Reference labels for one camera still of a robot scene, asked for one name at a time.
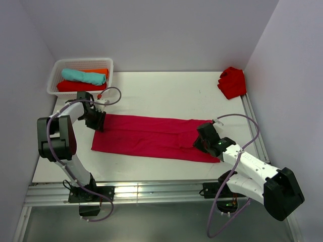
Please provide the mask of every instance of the red cloth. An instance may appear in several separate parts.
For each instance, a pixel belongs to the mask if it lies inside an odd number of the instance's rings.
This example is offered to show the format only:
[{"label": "red cloth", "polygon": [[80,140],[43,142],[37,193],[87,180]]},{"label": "red cloth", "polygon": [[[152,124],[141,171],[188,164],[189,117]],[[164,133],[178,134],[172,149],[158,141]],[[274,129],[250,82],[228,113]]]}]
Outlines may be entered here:
[{"label": "red cloth", "polygon": [[[90,70],[80,70],[80,71],[105,74],[106,79],[108,79],[109,77],[108,69],[90,69]],[[56,87],[59,90],[59,92],[102,91],[106,88],[106,82],[103,85],[95,86],[89,83],[71,82],[63,79],[63,81],[58,83]]]},{"label": "red cloth", "polygon": [[218,88],[227,99],[247,93],[246,81],[242,70],[229,67],[220,75]]},{"label": "red cloth", "polygon": [[82,91],[102,91],[106,88],[106,82],[103,85],[95,86],[90,83],[72,82],[63,80],[57,84],[59,92],[82,92]]},{"label": "red cloth", "polygon": [[142,117],[107,114],[104,132],[96,131],[92,150],[146,156],[219,162],[217,158],[193,147],[196,128],[210,120],[182,120],[175,118]]}]

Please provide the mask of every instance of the pink cloth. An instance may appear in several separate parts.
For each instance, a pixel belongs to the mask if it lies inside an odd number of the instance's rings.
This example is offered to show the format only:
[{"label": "pink cloth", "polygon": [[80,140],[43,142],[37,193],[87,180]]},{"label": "pink cloth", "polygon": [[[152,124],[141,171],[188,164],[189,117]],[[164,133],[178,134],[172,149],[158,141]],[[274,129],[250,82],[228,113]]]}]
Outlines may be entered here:
[{"label": "pink cloth", "polygon": [[175,118],[142,117],[107,114],[104,132],[96,131],[92,150],[146,156],[219,162],[217,158],[193,147],[196,128],[210,120],[182,120]]}]

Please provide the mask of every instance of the cable tie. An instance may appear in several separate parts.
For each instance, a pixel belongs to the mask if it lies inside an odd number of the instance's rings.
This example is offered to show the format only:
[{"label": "cable tie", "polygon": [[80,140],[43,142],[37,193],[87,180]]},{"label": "cable tie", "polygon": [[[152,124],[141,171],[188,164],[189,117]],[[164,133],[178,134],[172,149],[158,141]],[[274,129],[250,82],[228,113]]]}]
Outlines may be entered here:
[{"label": "cable tie", "polygon": [[239,154],[242,154],[244,152],[245,152],[245,150],[243,150],[242,148],[240,148],[240,150],[237,153],[237,156],[235,156],[236,157],[236,160],[238,159]]}]

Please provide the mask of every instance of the plastic basket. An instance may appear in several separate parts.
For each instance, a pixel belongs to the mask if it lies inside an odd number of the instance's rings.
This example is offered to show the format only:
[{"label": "plastic basket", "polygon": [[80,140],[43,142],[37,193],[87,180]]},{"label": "plastic basket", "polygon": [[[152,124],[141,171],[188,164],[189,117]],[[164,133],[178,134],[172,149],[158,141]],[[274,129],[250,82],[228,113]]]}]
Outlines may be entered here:
[{"label": "plastic basket", "polygon": [[[52,68],[48,85],[47,93],[56,95],[61,99],[75,99],[76,92],[59,92],[57,84],[63,80],[62,70],[64,68],[75,70],[88,70],[88,69],[108,69],[109,77],[106,80],[107,87],[112,84],[113,76],[113,61],[110,58],[77,58],[77,59],[62,59],[58,60]],[[101,91],[89,91],[94,97]]]}]

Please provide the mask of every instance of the teal towel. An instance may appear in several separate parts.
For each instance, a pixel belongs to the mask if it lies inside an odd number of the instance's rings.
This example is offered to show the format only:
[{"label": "teal towel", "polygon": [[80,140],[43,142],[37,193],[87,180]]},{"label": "teal towel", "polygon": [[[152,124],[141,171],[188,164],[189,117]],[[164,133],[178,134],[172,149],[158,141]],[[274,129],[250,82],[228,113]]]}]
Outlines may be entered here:
[{"label": "teal towel", "polygon": [[95,86],[103,85],[106,81],[105,74],[99,74],[94,72],[87,73],[72,69],[63,69],[62,77],[68,81],[86,82]]}]

